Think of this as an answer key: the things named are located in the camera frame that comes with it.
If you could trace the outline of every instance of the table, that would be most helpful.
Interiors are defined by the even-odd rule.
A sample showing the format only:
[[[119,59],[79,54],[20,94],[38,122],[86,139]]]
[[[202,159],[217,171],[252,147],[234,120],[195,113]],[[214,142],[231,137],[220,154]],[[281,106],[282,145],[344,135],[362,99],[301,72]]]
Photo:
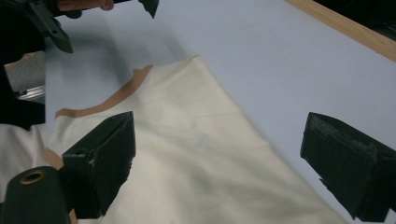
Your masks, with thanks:
[[[154,20],[136,1],[60,22],[75,53],[48,43],[49,134],[55,111],[103,102],[132,69],[199,54],[279,155],[360,223],[300,158],[304,125],[317,112],[396,148],[395,62],[279,0],[162,0]],[[387,223],[395,220],[390,213]]]

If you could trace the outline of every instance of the cylindrical spool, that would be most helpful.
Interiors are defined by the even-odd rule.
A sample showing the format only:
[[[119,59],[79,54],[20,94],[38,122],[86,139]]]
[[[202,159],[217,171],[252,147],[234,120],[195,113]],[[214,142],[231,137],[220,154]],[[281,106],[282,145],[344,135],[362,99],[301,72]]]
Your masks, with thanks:
[[[57,171],[42,166],[12,178],[7,186],[0,223],[69,223]]]

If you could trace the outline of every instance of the wooden board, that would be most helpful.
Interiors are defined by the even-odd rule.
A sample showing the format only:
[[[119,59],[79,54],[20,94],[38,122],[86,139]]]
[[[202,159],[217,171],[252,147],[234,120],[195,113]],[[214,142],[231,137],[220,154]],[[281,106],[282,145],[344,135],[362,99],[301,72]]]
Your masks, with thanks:
[[[335,30],[396,62],[396,41],[383,36],[312,0],[286,0]]]

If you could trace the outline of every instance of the white fabric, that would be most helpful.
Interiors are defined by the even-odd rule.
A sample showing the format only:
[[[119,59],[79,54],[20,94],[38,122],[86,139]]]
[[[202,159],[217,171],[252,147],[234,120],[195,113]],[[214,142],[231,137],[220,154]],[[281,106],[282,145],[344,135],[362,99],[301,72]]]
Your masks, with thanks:
[[[0,124],[0,203],[5,199],[8,181],[28,169],[45,165],[46,125],[23,128]]]
[[[105,217],[80,223],[344,223],[283,162],[199,57],[154,66],[114,107],[58,117],[61,155],[102,120],[134,111],[136,157]]]

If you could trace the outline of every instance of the black mechanical part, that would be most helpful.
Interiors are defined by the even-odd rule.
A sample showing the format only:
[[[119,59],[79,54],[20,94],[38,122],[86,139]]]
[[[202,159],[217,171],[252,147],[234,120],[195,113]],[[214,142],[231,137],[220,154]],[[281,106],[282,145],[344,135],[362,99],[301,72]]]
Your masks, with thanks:
[[[114,3],[125,1],[128,0],[115,0]],[[154,18],[159,0],[139,2]],[[44,49],[43,38],[46,37],[58,49],[73,53],[69,36],[54,18],[62,15],[77,19],[82,10],[60,11],[57,0],[0,0],[0,64],[16,62],[24,53]]]
[[[396,151],[344,122],[309,113],[301,148],[353,218],[383,222],[396,211]]]
[[[63,154],[58,172],[43,166],[15,176],[0,204],[0,223],[69,223],[73,208],[80,219],[104,216],[134,156],[133,113],[105,119]]]
[[[68,195],[78,218],[106,214],[135,155],[132,112],[103,121],[63,154]]]

